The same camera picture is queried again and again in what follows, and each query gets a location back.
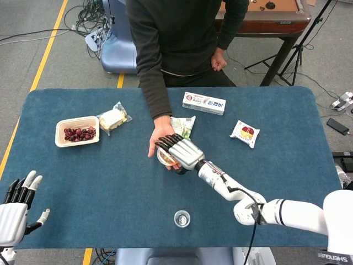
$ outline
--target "robotic arm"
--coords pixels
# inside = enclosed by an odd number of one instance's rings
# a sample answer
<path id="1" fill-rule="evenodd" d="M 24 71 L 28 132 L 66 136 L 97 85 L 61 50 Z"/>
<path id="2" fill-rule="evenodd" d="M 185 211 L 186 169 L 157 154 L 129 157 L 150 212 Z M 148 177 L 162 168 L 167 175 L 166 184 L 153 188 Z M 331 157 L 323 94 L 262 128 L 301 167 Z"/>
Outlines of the robotic arm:
<path id="1" fill-rule="evenodd" d="M 174 156 L 183 168 L 196 170 L 199 177 L 226 200 L 239 201 L 233 212 L 241 224 L 277 224 L 328 235 L 328 251 L 353 255 L 353 231 L 345 229 L 346 222 L 350 222 L 352 217 L 351 210 L 337 213 L 340 205 L 352 209 L 351 190 L 330 193 L 325 198 L 324 210 L 311 203 L 293 200 L 275 199 L 267 203 L 262 195 L 246 189 L 205 160 L 204 153 L 188 139 L 174 134 L 160 137 L 159 140 L 156 145 Z"/>
<path id="2" fill-rule="evenodd" d="M 42 176 L 36 177 L 31 171 L 21 181 L 16 179 L 6 192 L 4 203 L 0 205 L 0 265 L 13 265 L 18 245 L 25 235 L 41 227 L 47 220 L 50 210 L 42 212 L 39 219 L 27 225 L 28 213 Z"/>

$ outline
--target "round container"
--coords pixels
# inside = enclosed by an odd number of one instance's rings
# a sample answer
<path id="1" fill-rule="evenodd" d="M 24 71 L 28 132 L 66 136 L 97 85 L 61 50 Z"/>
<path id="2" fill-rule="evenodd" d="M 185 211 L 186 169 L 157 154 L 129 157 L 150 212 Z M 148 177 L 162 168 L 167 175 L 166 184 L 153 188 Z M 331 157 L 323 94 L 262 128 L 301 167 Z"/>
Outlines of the round container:
<path id="1" fill-rule="evenodd" d="M 157 158 L 160 161 L 160 163 L 166 166 L 174 166 L 178 163 L 177 160 L 171 154 L 165 152 L 160 148 L 158 148 L 158 151 L 157 151 Z"/>
<path id="2" fill-rule="evenodd" d="M 180 210 L 174 214 L 174 222 L 176 226 L 185 228 L 190 224 L 190 214 L 187 211 Z"/>

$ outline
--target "white box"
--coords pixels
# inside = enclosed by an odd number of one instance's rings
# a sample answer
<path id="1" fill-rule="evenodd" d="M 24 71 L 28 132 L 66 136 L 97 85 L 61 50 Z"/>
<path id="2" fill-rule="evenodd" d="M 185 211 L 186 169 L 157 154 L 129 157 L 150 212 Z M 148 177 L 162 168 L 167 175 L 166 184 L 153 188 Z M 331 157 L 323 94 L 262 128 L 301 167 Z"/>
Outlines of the white box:
<path id="1" fill-rule="evenodd" d="M 200 110 L 213 114 L 223 115 L 226 107 L 224 99 L 212 98 L 195 93 L 185 92 L 183 107 L 188 109 Z"/>
<path id="2" fill-rule="evenodd" d="M 65 140 L 65 128 L 89 128 L 92 126 L 95 129 L 95 136 L 93 139 L 80 142 L 70 142 Z M 87 145 L 93 144 L 99 141 L 99 120 L 96 116 L 87 116 L 75 119 L 61 120 L 56 124 L 56 133 L 55 133 L 55 144 L 58 147 L 70 147 L 77 145 Z"/>

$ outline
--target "plastic bag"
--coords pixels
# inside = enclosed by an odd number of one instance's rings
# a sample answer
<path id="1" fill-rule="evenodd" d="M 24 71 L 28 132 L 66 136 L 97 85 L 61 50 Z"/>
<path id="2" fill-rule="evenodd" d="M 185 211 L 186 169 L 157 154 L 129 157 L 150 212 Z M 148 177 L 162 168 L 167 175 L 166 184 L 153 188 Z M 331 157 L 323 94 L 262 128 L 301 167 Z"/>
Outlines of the plastic bag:
<path id="1" fill-rule="evenodd" d="M 194 126 L 196 116 L 191 118 L 170 118 L 170 124 L 172 125 L 176 134 L 181 135 L 184 138 L 190 139 L 192 127 Z"/>
<path id="2" fill-rule="evenodd" d="M 127 114 L 120 101 L 116 103 L 112 110 L 97 115 L 99 127 L 110 136 L 110 131 L 126 123 L 132 118 Z"/>

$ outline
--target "power strip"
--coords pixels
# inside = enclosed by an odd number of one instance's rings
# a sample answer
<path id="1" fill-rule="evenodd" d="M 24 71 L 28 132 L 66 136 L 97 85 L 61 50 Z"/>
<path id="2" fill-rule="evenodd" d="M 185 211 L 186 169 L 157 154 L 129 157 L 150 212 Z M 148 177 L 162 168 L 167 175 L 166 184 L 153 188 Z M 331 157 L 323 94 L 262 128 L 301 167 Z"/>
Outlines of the power strip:
<path id="1" fill-rule="evenodd" d="M 346 109 L 351 104 L 353 104 L 353 93 L 346 92 L 334 103 L 332 103 L 331 107 L 340 112 L 341 110 Z"/>
<path id="2" fill-rule="evenodd" d="M 97 38 L 97 33 L 98 31 L 94 31 L 90 34 L 88 34 L 84 40 L 87 43 L 88 47 L 94 51 L 97 52 L 98 51 L 98 46 L 101 45 L 102 40 L 100 38 Z"/>

